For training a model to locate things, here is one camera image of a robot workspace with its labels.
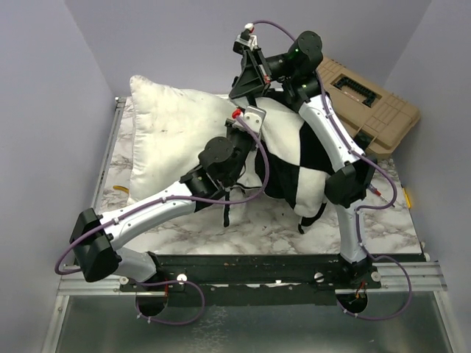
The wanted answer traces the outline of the black and white checkered pillowcase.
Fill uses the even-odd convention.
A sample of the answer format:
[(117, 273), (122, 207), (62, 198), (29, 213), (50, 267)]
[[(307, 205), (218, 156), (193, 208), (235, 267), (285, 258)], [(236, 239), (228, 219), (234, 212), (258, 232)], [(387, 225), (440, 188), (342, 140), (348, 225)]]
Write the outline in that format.
[(333, 173), (330, 159), (298, 113), (271, 98), (257, 98), (256, 104), (266, 111), (261, 137), (269, 181), (263, 193), (289, 205), (300, 218), (298, 231), (303, 234), (327, 206), (325, 183)]

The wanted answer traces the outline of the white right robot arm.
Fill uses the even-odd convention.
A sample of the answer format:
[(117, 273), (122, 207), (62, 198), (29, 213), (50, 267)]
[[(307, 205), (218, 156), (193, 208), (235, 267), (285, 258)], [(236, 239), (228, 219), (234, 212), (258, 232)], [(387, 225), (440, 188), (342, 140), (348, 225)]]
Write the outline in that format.
[(320, 49), (293, 47), (285, 54), (264, 57), (260, 49), (237, 49), (241, 73), (234, 80), (230, 100), (242, 107), (269, 97), (298, 113), (314, 131), (325, 150), (333, 173), (325, 195), (334, 204), (341, 236), (340, 255), (346, 265), (338, 269), (343, 286), (354, 288), (365, 277), (363, 268), (372, 261), (361, 239), (362, 200), (376, 162), (366, 156), (341, 125), (324, 89), (317, 66)]

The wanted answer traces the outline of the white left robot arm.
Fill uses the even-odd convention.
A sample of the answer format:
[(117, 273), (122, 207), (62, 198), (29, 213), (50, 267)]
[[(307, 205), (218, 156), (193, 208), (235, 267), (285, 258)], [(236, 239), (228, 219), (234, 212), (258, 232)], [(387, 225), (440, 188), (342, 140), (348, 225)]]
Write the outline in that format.
[(131, 252), (126, 244), (151, 228), (213, 204), (229, 205), (225, 196), (238, 180), (249, 152), (262, 149), (261, 118), (239, 116), (225, 123), (227, 134), (209, 140), (199, 153), (199, 165), (166, 189), (128, 207), (98, 215), (79, 214), (70, 239), (86, 282), (111, 274), (136, 279), (154, 290), (162, 271), (147, 253)]

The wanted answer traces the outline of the white pillow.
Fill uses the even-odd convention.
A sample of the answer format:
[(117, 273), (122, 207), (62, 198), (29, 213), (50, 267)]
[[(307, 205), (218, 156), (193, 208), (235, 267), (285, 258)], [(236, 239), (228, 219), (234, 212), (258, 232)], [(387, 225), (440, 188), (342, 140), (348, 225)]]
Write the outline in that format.
[(128, 203), (161, 192), (199, 164), (206, 143), (226, 135), (236, 105), (217, 95), (130, 78), (132, 171)]

